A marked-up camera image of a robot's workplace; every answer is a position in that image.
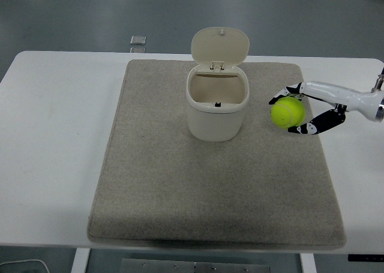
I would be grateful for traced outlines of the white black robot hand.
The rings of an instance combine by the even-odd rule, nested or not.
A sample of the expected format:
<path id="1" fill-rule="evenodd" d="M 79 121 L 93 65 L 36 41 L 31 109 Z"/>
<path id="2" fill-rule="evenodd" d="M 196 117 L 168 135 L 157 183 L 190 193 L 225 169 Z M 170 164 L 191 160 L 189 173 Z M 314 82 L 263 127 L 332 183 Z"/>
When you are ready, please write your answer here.
<path id="1" fill-rule="evenodd" d="M 306 124 L 290 126 L 287 131 L 296 134 L 316 135 L 341 125 L 346 112 L 357 111 L 373 122 L 383 121 L 383 91 L 358 92 L 349 88 L 322 82 L 301 82 L 290 85 L 278 92 L 270 101 L 273 105 L 284 97 L 302 100 L 304 96 L 326 102 L 330 109 Z"/>

